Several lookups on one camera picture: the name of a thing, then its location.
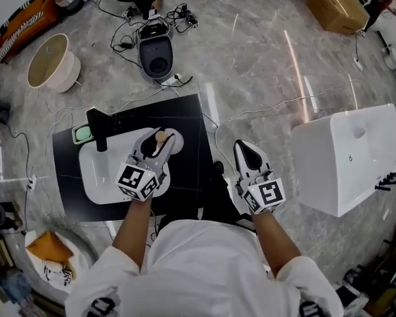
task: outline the cable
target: cable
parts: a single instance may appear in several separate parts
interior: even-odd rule
[[[178,96],[178,98],[181,97],[180,94],[178,93],[178,91],[177,91],[175,88],[172,87],[172,90],[176,93],[176,95]]]
[[[50,199],[50,196],[48,195],[48,192],[44,189],[44,185],[43,185],[42,181],[39,182],[39,183],[40,183],[40,187],[41,187],[42,191],[45,193],[45,195],[48,198],[48,202],[50,203],[50,211],[51,212],[50,212],[49,215],[47,215],[47,218],[48,218],[49,216],[53,216],[53,203],[51,202],[51,199]],[[65,219],[64,219],[64,217],[62,215],[60,215],[60,219],[63,221],[63,224],[65,225],[63,230],[72,230],[75,227],[75,225],[77,224],[77,222],[75,222],[75,224],[71,228],[68,228],[67,227],[67,223],[66,223],[66,221],[65,221]]]
[[[202,113],[203,113],[203,115],[204,115],[207,119],[209,119],[211,122],[214,123],[214,125],[216,126],[216,131],[217,131],[217,129],[218,129],[218,124],[217,124],[216,122],[214,122],[213,119],[210,118],[208,115],[206,115],[206,113],[204,113],[204,112],[202,112]],[[216,131],[208,131],[208,130],[207,130],[207,133],[215,134]]]
[[[154,79],[154,81],[156,81],[156,82],[157,82],[160,86],[162,86],[162,87],[180,88],[180,87],[183,87],[184,85],[187,85],[188,83],[190,83],[191,80],[192,80],[192,78],[193,78],[193,76],[192,76],[192,77],[190,77],[185,83],[183,83],[183,82],[181,82],[181,81],[179,80],[179,78],[177,77],[177,75],[175,75],[174,77],[175,77],[176,80],[178,80],[178,81],[181,83],[180,86],[162,85],[162,84],[159,83],[156,79]]]
[[[152,234],[155,234],[156,237],[157,237],[158,236],[158,233],[157,233],[157,218],[156,218],[156,215],[154,214],[154,211],[152,211],[152,209],[151,209],[151,213],[152,213],[152,216],[154,216],[154,232]]]
[[[29,160],[29,142],[28,142],[28,137],[26,136],[26,134],[25,134],[23,131],[21,131],[19,134],[17,134],[16,136],[14,136],[14,135],[12,134],[12,129],[11,129],[10,125],[6,123],[6,126],[7,126],[7,128],[9,129],[9,133],[11,134],[11,137],[13,137],[14,139],[17,139],[17,138],[18,138],[19,136],[21,136],[21,135],[24,135],[24,136],[25,136],[26,147],[28,148],[28,154],[27,154],[27,156],[26,156],[25,173],[26,173],[26,178],[28,179],[28,181],[29,181],[30,183],[32,183],[31,179],[30,179],[29,176],[28,176],[28,160]]]
[[[26,186],[26,191],[25,191],[25,205],[24,205],[25,229],[22,230],[24,232],[28,231],[28,219],[26,218],[26,205],[28,204],[27,199],[28,199],[28,186]]]
[[[149,95],[149,96],[147,96],[147,97],[139,98],[139,99],[136,99],[136,100],[130,100],[130,101],[126,102],[125,105],[124,105],[123,107],[121,107],[119,110],[116,110],[116,111],[113,112],[113,113],[107,113],[107,112],[105,112],[105,111],[103,111],[103,110],[101,110],[101,109],[98,109],[97,107],[95,107],[95,106],[92,105],[92,104],[90,104],[90,105],[88,105],[88,106],[81,106],[81,107],[69,107],[69,106],[64,106],[64,107],[59,108],[59,109],[56,110],[55,112],[50,112],[50,109],[48,108],[47,103],[46,103],[46,106],[47,106],[47,109],[48,109],[48,113],[49,113],[50,115],[54,115],[54,114],[60,112],[60,110],[63,110],[63,109],[77,109],[77,110],[78,110],[78,109],[83,109],[83,108],[96,108],[96,109],[98,109],[99,111],[101,111],[102,113],[105,113],[106,115],[111,116],[111,115],[114,115],[114,114],[120,112],[121,110],[123,110],[123,109],[124,109],[125,107],[127,107],[130,103],[137,102],[137,101],[144,101],[144,100],[146,100],[146,99],[148,99],[148,98],[150,98],[150,97],[152,97],[152,96],[158,94],[158,93],[161,92],[162,90],[164,90],[164,88],[158,89],[158,91],[156,91],[155,93],[152,93],[151,95]]]
[[[122,37],[122,39],[124,39],[125,37],[129,37],[129,38],[131,39],[131,43],[129,43],[129,42],[122,42],[122,41],[121,41],[119,44],[114,44],[114,45],[113,45],[114,38],[115,38],[115,36],[116,36],[118,30],[119,30],[122,26],[124,26],[125,24],[128,24],[129,26],[135,26],[135,25],[138,24],[138,23],[141,23],[142,25],[141,25],[141,27],[137,28],[136,30],[134,30],[134,31],[132,32],[132,36],[130,36],[130,35],[124,35],[124,36]],[[143,23],[143,22],[136,22],[135,24],[131,24],[131,23],[130,23],[130,19],[129,19],[129,20],[125,21],[123,24],[121,24],[121,25],[115,30],[115,32],[114,32],[114,34],[113,34],[113,36],[112,36],[112,39],[111,39],[111,41],[110,41],[110,48],[113,50],[114,53],[118,54],[118,56],[124,58],[124,59],[125,59],[126,61],[128,61],[128,62],[134,63],[135,65],[137,65],[137,66],[138,66],[139,68],[141,68],[141,69],[142,69],[142,66],[139,65],[139,63],[137,63],[137,62],[135,62],[135,61],[133,61],[133,60],[127,59],[126,57],[124,57],[123,55],[121,55],[121,53],[123,53],[125,50],[131,50],[132,48],[134,48],[134,47],[137,45],[137,43],[138,43],[138,38],[139,38],[139,31],[140,31],[140,29],[142,29],[142,27],[146,26],[148,23],[149,23],[149,21],[147,21],[146,23]]]
[[[355,33],[355,52],[356,52],[356,60],[359,62],[359,55],[358,55],[358,35]]]
[[[33,164],[33,165],[31,166],[31,169],[30,169],[31,175],[32,175],[32,171],[33,171],[34,168],[39,168],[39,167],[41,167],[41,166],[45,163],[45,161],[46,161],[46,155],[47,155],[47,141],[48,141],[48,137],[49,137],[51,131],[53,130],[53,128],[54,128],[55,126],[57,126],[57,125],[63,120],[63,118],[64,118],[66,115],[70,115],[70,116],[71,116],[72,121],[71,121],[70,127],[73,126],[73,115],[72,115],[72,113],[65,113],[65,114],[60,118],[59,121],[55,122],[55,123],[51,126],[51,128],[49,129],[49,131],[48,131],[48,133],[47,133],[47,136],[46,136],[46,142],[44,143],[44,154],[43,154],[42,162],[41,162],[40,164]]]
[[[170,22],[170,26],[176,29],[179,34],[183,34],[187,30],[189,30],[192,25],[189,23],[189,26],[185,30],[179,30],[179,24],[176,23],[177,20],[182,20],[187,18],[188,15],[191,15],[191,11],[187,9],[186,3],[181,3],[173,11],[167,13],[166,18],[172,20]]]
[[[238,116],[241,116],[241,115],[244,115],[244,114],[253,114],[253,113],[260,113],[260,112],[268,112],[269,110],[272,110],[273,108],[282,106],[283,104],[286,104],[286,103],[288,103],[288,102],[294,102],[294,101],[297,101],[297,100],[304,100],[304,99],[307,99],[307,98],[317,98],[317,97],[319,97],[320,95],[322,95],[322,94],[324,94],[325,92],[327,92],[328,90],[333,90],[333,91],[334,91],[335,88],[343,88],[343,87],[342,87],[342,86],[334,86],[334,87],[330,87],[330,88],[328,88],[328,89],[325,89],[325,90],[323,90],[322,92],[320,92],[320,93],[318,93],[317,95],[314,95],[314,96],[312,96],[312,95],[309,95],[309,96],[299,96],[299,97],[297,97],[297,98],[293,98],[292,100],[285,100],[285,101],[283,101],[283,102],[281,102],[281,103],[279,103],[279,104],[276,104],[275,106],[272,106],[272,107],[270,107],[270,108],[268,108],[268,109],[247,110],[247,111],[245,111],[245,112],[239,113],[239,114],[237,114],[237,115],[235,115],[235,116],[232,116],[232,117],[230,117],[230,118],[224,120],[223,122],[221,122],[221,123],[218,125],[216,131],[214,132],[214,141],[215,141],[215,143],[216,143],[216,148],[217,148],[217,150],[220,151],[221,155],[227,160],[227,162],[229,163],[230,167],[231,167],[232,170],[233,170],[233,173],[236,175],[236,169],[233,167],[233,164],[230,162],[230,160],[228,159],[228,157],[222,152],[222,150],[220,149],[220,147],[218,146],[218,143],[217,143],[217,133],[218,133],[219,129],[221,128],[221,126],[222,126],[224,123],[229,122],[229,121],[231,121],[232,119],[237,118]]]
[[[105,13],[107,13],[107,14],[109,14],[109,15],[112,15],[112,16],[115,17],[115,18],[121,18],[122,20],[125,20],[125,18],[121,17],[120,15],[116,15],[116,14],[113,14],[113,13],[111,13],[111,12],[107,12],[107,11],[105,11],[104,9],[102,9],[102,8],[100,7],[101,0],[92,0],[92,2],[94,3],[95,7],[97,7],[100,11],[105,12]]]

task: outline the white washbasin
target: white washbasin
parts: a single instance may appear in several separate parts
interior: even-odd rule
[[[120,164],[126,162],[132,153],[136,140],[152,128],[129,131],[107,138],[107,151],[97,151],[96,142],[85,143],[79,151],[82,182],[88,198],[96,204],[127,202],[132,199],[126,196],[116,185],[115,180]],[[158,197],[166,192],[170,185],[170,173],[167,163],[163,168],[167,177],[163,184],[153,193]]]
[[[396,172],[392,104],[341,112],[295,127],[292,154],[300,201],[340,217]]]

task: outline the hand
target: hand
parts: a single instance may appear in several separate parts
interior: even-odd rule
[[[154,0],[151,7],[155,8],[157,11],[159,11],[163,7],[163,1],[164,0]]]

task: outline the black cable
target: black cable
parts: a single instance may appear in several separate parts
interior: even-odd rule
[[[190,77],[186,82],[182,82],[182,80],[181,79],[179,79],[179,77],[177,76],[177,75],[175,75],[174,76],[174,78],[176,79],[176,80],[178,80],[181,84],[182,84],[182,86],[184,86],[184,85],[186,85],[186,84],[188,84],[188,83],[190,83],[191,82],[191,80],[192,80],[192,78],[193,78],[193,76],[192,77]]]
[[[356,50],[356,60],[359,62],[359,55],[358,55],[358,35],[355,33],[355,50]]]
[[[104,9],[102,9],[102,8],[100,7],[101,0],[92,0],[92,2],[94,3],[95,7],[97,7],[100,11],[105,12],[105,13],[107,13],[107,14],[109,14],[109,15],[112,15],[112,16],[115,17],[115,18],[121,18],[122,20],[125,20],[125,18],[121,17],[120,15],[116,15],[116,14],[113,14],[113,13],[111,13],[111,12],[107,12],[107,11],[105,11]]]
[[[24,205],[24,218],[25,218],[25,229],[22,231],[28,231],[28,220],[26,219],[26,204],[28,199],[28,186],[26,186],[26,191],[25,191],[25,205]]]
[[[162,85],[161,83],[159,83],[156,79],[154,79],[154,81],[156,81],[160,86],[162,86],[162,87],[174,87],[174,88],[180,88],[180,87],[183,87],[184,85],[187,85],[189,82],[191,82],[191,80],[192,80],[192,78],[193,78],[193,76],[192,77],[190,77],[185,83],[182,83],[179,79],[177,79],[180,83],[181,83],[181,85],[180,86],[170,86],[170,85]]]
[[[189,25],[185,30],[178,30],[178,28],[176,27],[176,30],[178,31],[179,34],[183,34],[184,32],[186,32],[188,29],[191,28],[191,25]]]
[[[114,53],[118,54],[118,56],[122,57],[122,58],[125,59],[126,61],[129,61],[129,62],[131,62],[131,63],[134,63],[135,65],[137,65],[139,68],[142,69],[142,66],[139,65],[137,62],[135,62],[135,61],[133,61],[133,60],[130,60],[130,59],[127,59],[126,57],[124,57],[123,55],[121,55],[121,53],[123,53],[125,50],[128,50],[128,49],[133,48],[133,47],[134,47],[134,44],[136,44],[136,43],[138,42],[138,33],[139,33],[139,30],[140,30],[144,25],[146,25],[146,24],[144,24],[143,22],[136,22],[135,24],[137,24],[137,23],[141,23],[141,24],[143,24],[143,25],[142,25],[140,28],[138,28],[138,29],[136,29],[136,30],[133,31],[133,33],[132,33],[133,38],[131,38],[131,36],[128,35],[128,37],[130,37],[131,40],[132,40],[132,44],[131,44],[132,46],[131,46],[130,48],[123,48],[122,50],[118,50],[118,49],[116,49],[116,46],[122,46],[123,43],[113,45],[113,41],[114,41],[114,38],[115,38],[116,33],[118,32],[118,30],[119,30],[122,26],[124,26],[125,24],[129,24],[129,25],[130,25],[130,20],[125,21],[123,24],[121,24],[121,25],[116,29],[116,31],[114,32],[114,34],[113,34],[113,36],[112,36],[112,40],[110,41],[110,47],[111,47],[111,49],[113,50]]]
[[[23,131],[21,131],[19,134],[17,134],[16,136],[14,136],[14,135],[12,134],[12,129],[11,129],[11,127],[10,127],[8,124],[6,124],[6,126],[7,126],[7,128],[9,129],[9,133],[11,134],[11,137],[13,137],[14,139],[17,139],[17,138],[18,138],[19,136],[21,136],[21,135],[24,135],[24,136],[25,136],[26,146],[27,146],[27,148],[28,148],[28,156],[26,157],[25,173],[26,173],[26,178],[28,179],[28,181],[29,181],[30,183],[32,183],[31,179],[30,179],[29,176],[28,176],[28,160],[29,160],[29,142],[28,142],[28,137],[26,136],[26,134],[25,134]]]

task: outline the white cable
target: white cable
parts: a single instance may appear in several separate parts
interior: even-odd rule
[[[31,171],[30,171],[30,174],[31,174],[31,175],[32,175],[32,171],[33,171],[34,168],[41,167],[41,166],[45,163],[45,161],[46,161],[46,155],[47,155],[47,141],[48,141],[48,137],[50,136],[50,133],[51,133],[51,131],[53,130],[53,128],[54,128],[55,126],[57,126],[57,125],[63,120],[63,118],[64,118],[66,115],[70,115],[70,116],[71,116],[72,121],[71,121],[70,127],[73,126],[73,115],[72,115],[72,113],[65,113],[65,114],[60,118],[59,121],[55,122],[55,123],[52,125],[52,127],[49,129],[49,131],[48,131],[48,133],[47,133],[46,142],[44,143],[44,155],[43,155],[43,158],[42,158],[42,162],[41,162],[40,164],[33,164],[33,165],[31,166]]]
[[[144,101],[144,100],[146,100],[146,99],[148,99],[148,98],[154,96],[155,94],[158,94],[158,93],[161,92],[162,90],[164,90],[164,88],[158,89],[158,91],[156,91],[155,93],[153,93],[153,94],[151,94],[151,95],[149,95],[149,96],[147,96],[147,97],[145,97],[145,98],[138,98],[138,99],[136,99],[136,100],[131,100],[131,101],[127,102],[122,108],[120,108],[119,110],[116,110],[114,113],[108,114],[108,113],[106,113],[106,112],[103,112],[102,110],[100,110],[100,111],[103,112],[103,113],[105,113],[105,114],[107,114],[107,115],[114,115],[114,114],[120,112],[120,111],[121,111],[122,109],[124,109],[125,107],[127,107],[127,106],[128,106],[129,104],[131,104],[132,102]]]
[[[123,110],[124,108],[126,108],[129,104],[131,104],[132,102],[144,101],[144,100],[146,100],[146,99],[148,99],[148,98],[154,96],[155,94],[158,94],[158,93],[161,92],[162,90],[164,90],[164,88],[160,88],[158,91],[156,91],[155,93],[153,93],[153,94],[151,94],[151,95],[149,95],[149,96],[147,96],[147,97],[145,97],[145,98],[139,98],[139,99],[137,99],[137,100],[130,100],[130,101],[126,102],[126,104],[125,104],[123,107],[121,107],[119,110],[116,110],[116,111],[113,112],[113,113],[107,113],[107,112],[105,112],[105,111],[103,111],[103,110],[101,110],[101,109],[95,107],[95,106],[92,105],[92,104],[90,104],[90,105],[88,105],[88,106],[81,106],[81,107],[69,107],[69,106],[65,106],[65,107],[61,107],[60,109],[56,110],[55,112],[50,112],[50,109],[48,108],[47,103],[46,103],[46,107],[47,107],[48,113],[49,113],[50,115],[55,115],[56,113],[60,112],[60,111],[63,110],[63,109],[74,109],[74,110],[78,110],[78,109],[83,109],[83,108],[96,108],[96,109],[99,110],[100,112],[105,113],[106,115],[109,115],[109,116],[110,116],[110,115],[114,115],[114,114],[120,112],[121,110]]]
[[[180,94],[179,94],[179,92],[176,90],[176,88],[174,88],[174,87],[171,87],[171,88],[172,88],[172,90],[176,93],[176,95],[177,95],[178,97],[181,97]]]
[[[220,151],[221,155],[227,160],[227,162],[229,163],[230,167],[231,167],[232,170],[233,170],[233,173],[235,174],[235,176],[237,176],[237,174],[236,174],[236,169],[233,167],[233,164],[230,162],[230,160],[227,158],[227,156],[222,152],[222,150],[220,149],[220,147],[218,146],[218,143],[217,143],[217,133],[218,133],[218,130],[221,128],[221,126],[222,126],[224,123],[229,122],[229,121],[231,121],[232,119],[237,118],[238,116],[241,116],[241,115],[244,115],[244,114],[253,114],[253,113],[260,113],[260,112],[268,112],[269,110],[272,110],[273,108],[282,106],[283,104],[286,104],[286,103],[288,103],[288,102],[294,102],[294,101],[297,101],[297,100],[303,100],[303,99],[305,99],[305,98],[317,98],[317,97],[319,97],[321,94],[327,92],[328,90],[335,90],[335,88],[343,88],[343,86],[334,86],[334,87],[330,87],[330,88],[325,89],[325,90],[323,90],[322,92],[320,92],[320,93],[318,93],[317,95],[314,95],[314,96],[312,96],[312,95],[309,95],[309,96],[299,96],[299,97],[294,98],[294,99],[292,99],[292,100],[283,101],[283,102],[281,102],[281,103],[279,103],[279,104],[276,104],[275,106],[272,106],[272,107],[270,107],[270,108],[268,108],[268,109],[247,110],[247,111],[245,111],[245,112],[242,112],[242,113],[240,113],[240,114],[237,114],[237,115],[235,115],[235,116],[232,116],[231,118],[228,118],[228,119],[224,120],[223,122],[221,122],[221,123],[218,125],[218,127],[217,127],[217,129],[216,129],[216,131],[215,131],[215,133],[214,133],[214,141],[215,141],[215,143],[216,143],[216,148],[218,149],[218,151]]]

